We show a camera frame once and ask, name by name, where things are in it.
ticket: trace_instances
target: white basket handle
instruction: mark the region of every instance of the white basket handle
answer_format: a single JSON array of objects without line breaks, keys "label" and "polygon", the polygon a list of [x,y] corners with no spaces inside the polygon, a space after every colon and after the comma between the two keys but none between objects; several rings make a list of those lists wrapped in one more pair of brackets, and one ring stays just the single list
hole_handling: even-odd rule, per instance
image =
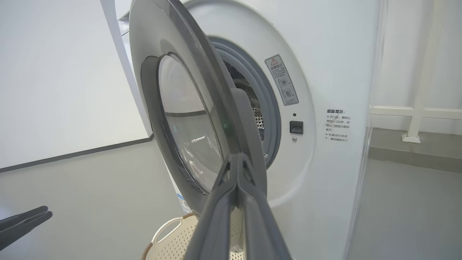
[{"label": "white basket handle", "polygon": [[[160,232],[162,232],[167,226],[169,226],[170,224],[172,224],[175,221],[180,221],[180,223],[172,231],[170,231],[167,235],[165,235],[161,240],[156,241],[157,236],[160,234]],[[162,242],[165,238],[167,238],[168,236],[170,236],[170,234],[172,234],[175,230],[177,230],[181,226],[181,224],[183,224],[183,218],[182,217],[176,217],[176,218],[173,218],[173,219],[167,221],[154,234],[154,237],[152,238],[152,241],[151,241],[152,244],[154,245],[154,244],[159,244],[160,242]]]}]

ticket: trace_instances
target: gray sticker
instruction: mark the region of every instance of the gray sticker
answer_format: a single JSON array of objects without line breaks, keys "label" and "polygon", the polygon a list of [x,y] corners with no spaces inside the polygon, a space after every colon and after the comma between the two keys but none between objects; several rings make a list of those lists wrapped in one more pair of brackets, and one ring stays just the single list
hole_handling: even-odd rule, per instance
[{"label": "gray sticker", "polygon": [[282,62],[281,56],[278,54],[266,59],[265,63],[266,66],[268,66],[269,71],[271,71],[271,75],[273,75],[273,79],[278,86],[284,105],[298,103],[297,93],[295,93],[292,80],[286,70],[286,66]]}]

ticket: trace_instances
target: round door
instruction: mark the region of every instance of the round door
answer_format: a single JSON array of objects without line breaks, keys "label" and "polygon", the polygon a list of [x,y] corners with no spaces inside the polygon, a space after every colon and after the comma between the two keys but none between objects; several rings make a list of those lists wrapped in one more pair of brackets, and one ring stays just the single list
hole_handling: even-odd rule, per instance
[{"label": "round door", "polygon": [[267,193],[260,135],[245,92],[178,0],[136,0],[130,12],[135,77],[164,161],[200,214],[223,159],[244,152]]}]

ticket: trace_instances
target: white metal frame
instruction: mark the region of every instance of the white metal frame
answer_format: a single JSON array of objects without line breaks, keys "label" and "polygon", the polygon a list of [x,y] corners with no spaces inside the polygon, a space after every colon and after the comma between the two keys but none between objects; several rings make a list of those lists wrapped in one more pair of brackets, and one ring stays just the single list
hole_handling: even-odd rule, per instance
[{"label": "white metal frame", "polygon": [[442,26],[441,20],[443,17],[443,3],[444,1],[442,0],[433,1],[432,22],[428,31],[427,46],[420,72],[419,88],[414,100],[414,106],[371,106],[370,113],[374,115],[411,116],[409,130],[402,136],[403,142],[420,143],[419,127],[422,118],[462,120],[462,109],[425,107],[438,53]]}]

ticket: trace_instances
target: washing machine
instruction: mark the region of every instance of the washing machine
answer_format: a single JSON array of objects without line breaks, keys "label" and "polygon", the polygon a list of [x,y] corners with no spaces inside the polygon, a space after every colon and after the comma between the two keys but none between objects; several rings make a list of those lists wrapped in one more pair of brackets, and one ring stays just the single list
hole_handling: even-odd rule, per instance
[{"label": "washing machine", "polygon": [[132,2],[135,78],[185,213],[200,217],[223,160],[243,151],[291,256],[346,257],[379,8],[376,0]]}]

